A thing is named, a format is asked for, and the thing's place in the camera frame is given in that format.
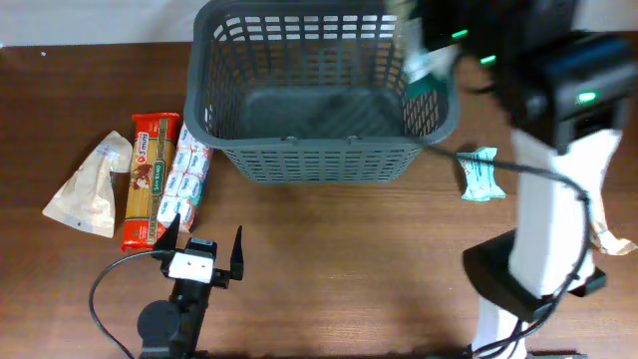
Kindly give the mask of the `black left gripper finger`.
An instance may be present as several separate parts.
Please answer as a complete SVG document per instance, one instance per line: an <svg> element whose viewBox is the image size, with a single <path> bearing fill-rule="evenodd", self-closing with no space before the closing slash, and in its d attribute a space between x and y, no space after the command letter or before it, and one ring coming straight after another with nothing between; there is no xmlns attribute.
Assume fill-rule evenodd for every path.
<svg viewBox="0 0 638 359"><path fill-rule="evenodd" d="M170 223L167 230L156 241L153 250L172 251L175 250L180 227L180 215L177 214Z"/></svg>
<svg viewBox="0 0 638 359"><path fill-rule="evenodd" d="M244 274L244 259L242 250L242 226L237 229L230 256L230 279L242 280Z"/></svg>

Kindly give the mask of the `green coffee snack bag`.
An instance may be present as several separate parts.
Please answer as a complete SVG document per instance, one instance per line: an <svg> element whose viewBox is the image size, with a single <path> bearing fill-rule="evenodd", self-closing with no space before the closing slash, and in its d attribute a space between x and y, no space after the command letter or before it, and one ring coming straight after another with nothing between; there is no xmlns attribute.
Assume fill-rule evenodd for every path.
<svg viewBox="0 0 638 359"><path fill-rule="evenodd" d="M403 57L406 95L445 91L461 51L452 38L450 7L438 0L385 0L384 6L396 17L393 41Z"/></svg>

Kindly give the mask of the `light blue tissue pack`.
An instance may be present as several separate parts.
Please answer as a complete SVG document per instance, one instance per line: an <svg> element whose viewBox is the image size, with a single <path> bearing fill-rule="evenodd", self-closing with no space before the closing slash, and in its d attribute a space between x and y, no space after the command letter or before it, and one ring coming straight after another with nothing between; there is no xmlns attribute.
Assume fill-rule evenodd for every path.
<svg viewBox="0 0 638 359"><path fill-rule="evenodd" d="M466 189L462 199L469 201L489 201L505 198L506 193L495 181L494 166L490 165L497 154L497 148L478 148L470 153L458 153L466 178Z"/></svg>

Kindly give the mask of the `beige brown pouch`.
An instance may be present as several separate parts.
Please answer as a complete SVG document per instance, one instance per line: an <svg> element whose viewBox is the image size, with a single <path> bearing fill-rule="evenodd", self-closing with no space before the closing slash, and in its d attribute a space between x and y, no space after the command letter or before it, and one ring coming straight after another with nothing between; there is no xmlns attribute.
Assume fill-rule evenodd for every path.
<svg viewBox="0 0 638 359"><path fill-rule="evenodd" d="M594 194L591 198L589 218L593 231L592 242L602 253L622 256L637 249L637 245L634 242L626 238L616 237L609 229L600 193Z"/></svg>

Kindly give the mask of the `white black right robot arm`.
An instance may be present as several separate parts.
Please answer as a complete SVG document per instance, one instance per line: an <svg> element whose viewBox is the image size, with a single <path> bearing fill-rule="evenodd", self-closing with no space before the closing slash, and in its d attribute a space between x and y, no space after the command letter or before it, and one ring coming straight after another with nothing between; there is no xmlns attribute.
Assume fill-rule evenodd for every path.
<svg viewBox="0 0 638 359"><path fill-rule="evenodd" d="M524 358L525 339L566 294L606 281L592 259L591 211L630 116L637 62L615 33L577 30L573 1L420 1L406 40L418 92L435 54L459 46L488 70L509 112L517 226L463 254L479 296L466 358Z"/></svg>

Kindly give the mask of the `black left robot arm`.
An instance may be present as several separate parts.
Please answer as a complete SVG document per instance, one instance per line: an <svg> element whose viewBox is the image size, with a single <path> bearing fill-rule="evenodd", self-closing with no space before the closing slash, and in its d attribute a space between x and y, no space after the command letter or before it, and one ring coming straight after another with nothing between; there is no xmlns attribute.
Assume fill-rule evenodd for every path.
<svg viewBox="0 0 638 359"><path fill-rule="evenodd" d="M197 343L210 292L243 278L241 228L235 235L230 267L219 269L215 266L217 244L191 237L184 248L178 248L179 227L176 216L153 247L153 258L160 262L164 277L173 281L173 288L167 300L152 302L139 315L143 358L207 358L208 352L199 350Z"/></svg>

